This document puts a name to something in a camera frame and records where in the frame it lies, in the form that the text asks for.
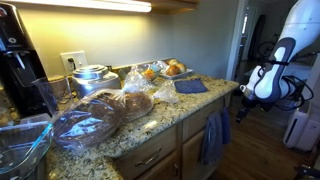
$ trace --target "door frame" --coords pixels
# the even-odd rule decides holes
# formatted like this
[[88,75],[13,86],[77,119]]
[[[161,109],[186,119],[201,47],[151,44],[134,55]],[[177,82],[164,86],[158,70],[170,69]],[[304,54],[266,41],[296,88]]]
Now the door frame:
[[236,20],[233,29],[231,48],[229,54],[228,68],[226,79],[234,80],[237,64],[238,64],[238,54],[240,49],[241,37],[242,37],[242,27],[244,16],[246,13],[246,8],[248,6],[248,0],[238,0],[238,7],[236,13]]

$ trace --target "upper cabinet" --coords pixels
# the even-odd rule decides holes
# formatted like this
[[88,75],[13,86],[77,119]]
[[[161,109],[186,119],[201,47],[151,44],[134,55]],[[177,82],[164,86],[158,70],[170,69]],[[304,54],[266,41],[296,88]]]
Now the upper cabinet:
[[150,2],[152,13],[175,14],[195,10],[199,0],[139,0]]

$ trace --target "drawer handle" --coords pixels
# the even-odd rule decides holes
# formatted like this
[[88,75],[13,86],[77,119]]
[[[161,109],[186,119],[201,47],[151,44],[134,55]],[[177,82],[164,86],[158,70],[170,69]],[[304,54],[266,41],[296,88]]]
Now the drawer handle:
[[148,158],[147,160],[142,160],[136,163],[135,166],[140,166],[140,165],[148,165],[150,164],[152,161],[154,161],[155,159],[157,159],[160,156],[160,152],[161,152],[162,148],[160,148],[158,151],[156,151],[155,153],[153,153],[151,155],[150,158]]

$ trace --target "glass baking dish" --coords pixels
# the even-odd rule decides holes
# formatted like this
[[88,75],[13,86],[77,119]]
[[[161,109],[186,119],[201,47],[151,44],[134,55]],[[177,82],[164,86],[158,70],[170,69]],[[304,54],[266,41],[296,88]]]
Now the glass baking dish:
[[0,128],[0,179],[24,179],[51,145],[49,121]]

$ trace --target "white robotic arm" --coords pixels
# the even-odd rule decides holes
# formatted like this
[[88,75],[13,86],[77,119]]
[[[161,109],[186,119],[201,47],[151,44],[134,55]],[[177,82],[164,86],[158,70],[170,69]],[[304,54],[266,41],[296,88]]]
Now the white robotic arm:
[[240,86],[244,92],[245,108],[239,111],[238,122],[255,104],[274,104],[295,91],[295,86],[283,78],[283,72],[292,57],[312,44],[319,34],[320,0],[297,1],[269,60],[263,67],[255,68],[246,86]]

